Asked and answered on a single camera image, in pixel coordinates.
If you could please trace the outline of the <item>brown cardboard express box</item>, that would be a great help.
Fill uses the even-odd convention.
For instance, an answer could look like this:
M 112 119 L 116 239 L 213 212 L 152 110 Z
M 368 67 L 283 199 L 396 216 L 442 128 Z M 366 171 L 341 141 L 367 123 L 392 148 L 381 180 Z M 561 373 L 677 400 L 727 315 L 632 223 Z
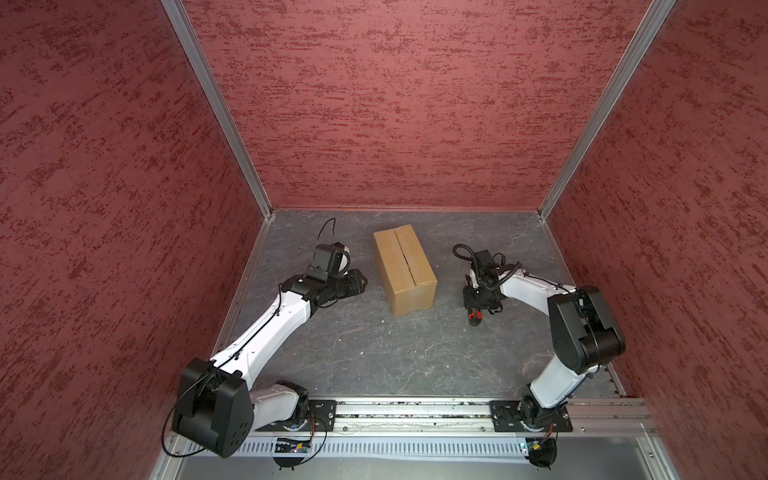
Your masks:
M 375 260 L 395 317 L 432 307 L 437 278 L 411 225 L 373 234 Z

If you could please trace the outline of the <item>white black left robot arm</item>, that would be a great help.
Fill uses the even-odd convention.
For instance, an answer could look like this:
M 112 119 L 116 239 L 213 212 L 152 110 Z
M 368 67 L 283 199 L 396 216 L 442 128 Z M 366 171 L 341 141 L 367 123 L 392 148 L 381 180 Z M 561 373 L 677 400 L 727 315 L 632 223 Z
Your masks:
M 310 420 L 306 389 L 289 381 L 255 390 L 257 377 L 283 343 L 318 310 L 362 294 L 367 279 L 340 242 L 318 244 L 307 270 L 280 283 L 266 311 L 228 347 L 183 369 L 164 425 L 221 458 L 248 434 L 272 424 L 302 428 Z

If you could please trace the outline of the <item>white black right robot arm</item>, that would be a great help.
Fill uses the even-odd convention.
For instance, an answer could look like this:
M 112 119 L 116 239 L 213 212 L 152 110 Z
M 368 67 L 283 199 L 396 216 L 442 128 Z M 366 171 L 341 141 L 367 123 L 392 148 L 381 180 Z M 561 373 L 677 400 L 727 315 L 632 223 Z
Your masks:
M 526 387 L 511 419 L 531 432 L 553 426 L 583 381 L 626 349 L 624 335 L 602 292 L 594 286 L 544 279 L 519 262 L 506 264 L 502 254 L 475 251 L 465 244 L 456 244 L 452 253 L 470 266 L 462 295 L 472 326 L 482 322 L 484 313 L 502 312 L 505 299 L 547 315 L 554 356 Z

